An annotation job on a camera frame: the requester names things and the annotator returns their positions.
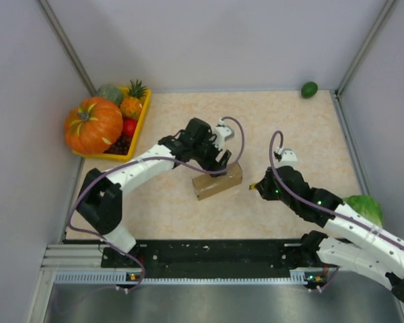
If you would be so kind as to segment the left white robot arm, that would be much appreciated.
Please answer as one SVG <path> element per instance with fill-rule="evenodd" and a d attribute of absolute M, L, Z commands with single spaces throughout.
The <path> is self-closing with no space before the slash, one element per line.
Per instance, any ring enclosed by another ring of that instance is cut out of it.
<path fill-rule="evenodd" d="M 223 147 L 233 136 L 234 130 L 223 120 L 211 127 L 192 118 L 184 129 L 161 138 L 129 163 L 104 172 L 90 170 L 79 192 L 76 210 L 102 240 L 118 248 L 116 259 L 123 266 L 133 266 L 139 251 L 136 239 L 122 224 L 123 198 L 153 177 L 189 161 L 197 163 L 198 172 L 212 177 L 224 175 L 231 153 Z"/>

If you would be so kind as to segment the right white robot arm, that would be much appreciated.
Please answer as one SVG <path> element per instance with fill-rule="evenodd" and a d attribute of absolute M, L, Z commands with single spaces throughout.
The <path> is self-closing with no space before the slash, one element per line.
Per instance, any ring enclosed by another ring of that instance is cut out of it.
<path fill-rule="evenodd" d="M 268 167 L 264 177 L 249 186 L 266 201 L 281 201 L 303 220 L 335 232 L 348 242 L 309 233 L 301 259 L 347 268 L 387 288 L 404 303 L 404 239 L 367 220 L 337 195 L 313 188 L 290 166 Z"/>

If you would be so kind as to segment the brown cardboard express box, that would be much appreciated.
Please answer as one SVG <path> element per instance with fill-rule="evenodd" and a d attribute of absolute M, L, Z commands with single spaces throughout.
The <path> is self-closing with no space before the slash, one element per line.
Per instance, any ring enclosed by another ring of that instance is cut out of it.
<path fill-rule="evenodd" d="M 198 201 L 207 199 L 242 183 L 243 171 L 235 164 L 226 174 L 212 177 L 203 174 L 192 179 L 193 190 Z"/>

